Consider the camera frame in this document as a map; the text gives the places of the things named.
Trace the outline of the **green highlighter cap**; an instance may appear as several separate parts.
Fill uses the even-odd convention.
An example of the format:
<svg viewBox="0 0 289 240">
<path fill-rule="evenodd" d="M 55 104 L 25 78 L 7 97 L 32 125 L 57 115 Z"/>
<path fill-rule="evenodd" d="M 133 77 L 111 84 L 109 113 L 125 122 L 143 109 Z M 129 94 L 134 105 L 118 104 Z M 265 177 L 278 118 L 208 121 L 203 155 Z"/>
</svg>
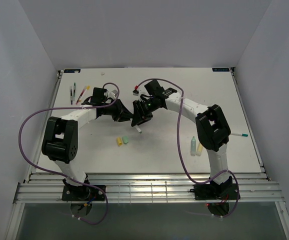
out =
<svg viewBox="0 0 289 240">
<path fill-rule="evenodd" d="M 128 144 L 128 143 L 129 143 L 128 137 L 127 137 L 127 136 L 123 136 L 123 137 L 122 137 L 122 142 L 123 142 L 124 144 Z"/>
</svg>

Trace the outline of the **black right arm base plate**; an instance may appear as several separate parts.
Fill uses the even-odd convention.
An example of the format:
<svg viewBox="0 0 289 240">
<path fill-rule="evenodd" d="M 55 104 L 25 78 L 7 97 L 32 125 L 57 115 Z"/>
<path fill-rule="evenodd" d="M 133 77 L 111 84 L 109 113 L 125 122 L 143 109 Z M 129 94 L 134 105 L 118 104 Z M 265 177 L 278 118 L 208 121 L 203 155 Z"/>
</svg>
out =
<svg viewBox="0 0 289 240">
<path fill-rule="evenodd" d="M 194 194 L 195 200 L 236 200 L 241 198 L 236 184 L 230 184 L 227 187 L 196 184 L 189 192 Z"/>
</svg>

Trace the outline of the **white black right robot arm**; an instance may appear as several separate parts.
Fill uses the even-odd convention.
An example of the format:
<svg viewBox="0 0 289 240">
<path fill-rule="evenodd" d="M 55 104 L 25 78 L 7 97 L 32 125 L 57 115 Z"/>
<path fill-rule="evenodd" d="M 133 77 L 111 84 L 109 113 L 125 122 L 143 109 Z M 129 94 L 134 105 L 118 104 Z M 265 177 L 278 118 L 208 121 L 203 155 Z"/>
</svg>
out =
<svg viewBox="0 0 289 240">
<path fill-rule="evenodd" d="M 231 129 L 220 106 L 205 106 L 184 97 L 173 88 L 147 88 L 149 95 L 142 95 L 133 104 L 131 125 L 139 126 L 153 118 L 153 112 L 164 108 L 178 113 L 196 125 L 199 143 L 207 150 L 210 176 L 204 182 L 192 177 L 192 192 L 197 200 L 240 198 L 236 177 L 228 168 L 227 145 Z"/>
</svg>

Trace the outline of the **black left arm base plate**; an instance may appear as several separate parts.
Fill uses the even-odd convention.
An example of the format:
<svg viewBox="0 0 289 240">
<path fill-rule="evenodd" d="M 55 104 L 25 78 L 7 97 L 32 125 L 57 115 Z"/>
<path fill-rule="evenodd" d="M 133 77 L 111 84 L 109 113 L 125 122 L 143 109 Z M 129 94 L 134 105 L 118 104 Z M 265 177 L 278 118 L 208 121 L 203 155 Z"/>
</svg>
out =
<svg viewBox="0 0 289 240">
<path fill-rule="evenodd" d="M 106 192 L 105 185 L 96 185 L 96 188 L 89 186 L 73 186 L 65 185 L 62 191 L 62 201 L 72 202 L 72 201 L 104 201 Z"/>
</svg>

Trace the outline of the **white green thin pen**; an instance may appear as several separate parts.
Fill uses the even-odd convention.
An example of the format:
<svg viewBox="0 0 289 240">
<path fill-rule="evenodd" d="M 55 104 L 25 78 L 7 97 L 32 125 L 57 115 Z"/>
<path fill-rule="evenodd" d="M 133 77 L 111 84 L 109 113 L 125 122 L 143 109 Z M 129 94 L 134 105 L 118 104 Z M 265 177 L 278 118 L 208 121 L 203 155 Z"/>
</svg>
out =
<svg viewBox="0 0 289 240">
<path fill-rule="evenodd" d="M 139 126 L 135 126 L 135 129 L 141 134 L 142 133 L 142 130 L 139 128 Z"/>
</svg>

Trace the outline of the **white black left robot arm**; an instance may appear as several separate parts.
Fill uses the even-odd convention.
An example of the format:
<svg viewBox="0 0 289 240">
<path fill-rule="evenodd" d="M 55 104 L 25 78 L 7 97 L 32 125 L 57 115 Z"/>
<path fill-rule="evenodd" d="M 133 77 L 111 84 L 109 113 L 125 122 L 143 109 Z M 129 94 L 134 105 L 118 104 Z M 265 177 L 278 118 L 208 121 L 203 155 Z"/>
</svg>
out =
<svg viewBox="0 0 289 240">
<path fill-rule="evenodd" d="M 80 200 L 90 196 L 91 188 L 87 174 L 74 160 L 78 153 L 79 129 L 102 115 L 111 116 L 115 122 L 126 122 L 133 114 L 123 105 L 121 100 L 88 97 L 75 110 L 62 117 L 50 117 L 47 121 L 43 141 L 42 154 L 53 161 L 66 175 L 63 183 Z"/>
</svg>

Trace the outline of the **yellow highlighter pen body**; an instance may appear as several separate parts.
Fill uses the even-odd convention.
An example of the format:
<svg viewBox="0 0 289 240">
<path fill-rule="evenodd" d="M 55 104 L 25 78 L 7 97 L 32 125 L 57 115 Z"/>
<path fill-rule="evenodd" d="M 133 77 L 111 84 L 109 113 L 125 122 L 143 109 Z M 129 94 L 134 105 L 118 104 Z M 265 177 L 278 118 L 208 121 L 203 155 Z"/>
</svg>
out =
<svg viewBox="0 0 289 240">
<path fill-rule="evenodd" d="M 204 148 L 204 147 L 199 143 L 198 146 L 197 146 L 197 148 L 196 148 L 196 155 L 197 155 L 197 156 L 201 156 L 202 151 L 203 151 L 203 148 Z"/>
</svg>

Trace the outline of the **black thin pen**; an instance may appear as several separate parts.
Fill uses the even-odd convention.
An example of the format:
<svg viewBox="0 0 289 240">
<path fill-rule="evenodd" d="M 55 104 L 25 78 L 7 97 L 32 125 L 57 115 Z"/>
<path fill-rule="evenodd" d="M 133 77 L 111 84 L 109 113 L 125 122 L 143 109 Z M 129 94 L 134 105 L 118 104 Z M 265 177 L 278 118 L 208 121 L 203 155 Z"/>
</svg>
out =
<svg viewBox="0 0 289 240">
<path fill-rule="evenodd" d="M 70 104 L 73 105 L 73 87 L 69 87 L 69 93 L 70 93 Z"/>
</svg>

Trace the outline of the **green highlighter pen body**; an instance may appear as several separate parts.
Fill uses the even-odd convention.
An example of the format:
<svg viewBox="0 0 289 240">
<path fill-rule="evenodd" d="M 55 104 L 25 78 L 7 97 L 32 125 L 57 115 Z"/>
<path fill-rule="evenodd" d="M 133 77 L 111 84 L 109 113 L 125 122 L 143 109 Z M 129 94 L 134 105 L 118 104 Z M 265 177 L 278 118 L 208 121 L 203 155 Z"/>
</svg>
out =
<svg viewBox="0 0 289 240">
<path fill-rule="evenodd" d="M 196 155 L 196 148 L 197 148 L 197 141 L 195 137 L 193 136 L 190 141 L 190 155 L 195 156 Z"/>
</svg>

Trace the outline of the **yellow highlighter cap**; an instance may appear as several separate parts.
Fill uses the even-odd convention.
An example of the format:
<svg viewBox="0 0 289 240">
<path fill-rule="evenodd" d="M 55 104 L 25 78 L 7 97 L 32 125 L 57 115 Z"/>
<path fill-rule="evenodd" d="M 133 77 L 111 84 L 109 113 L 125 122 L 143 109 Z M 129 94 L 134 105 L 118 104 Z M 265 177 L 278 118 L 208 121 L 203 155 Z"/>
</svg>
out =
<svg viewBox="0 0 289 240">
<path fill-rule="evenodd" d="M 120 137 L 117 137 L 117 138 L 116 138 L 116 143 L 117 143 L 117 145 L 118 145 L 119 147 L 123 145 L 123 141 L 122 141 L 122 139 L 121 139 Z"/>
</svg>

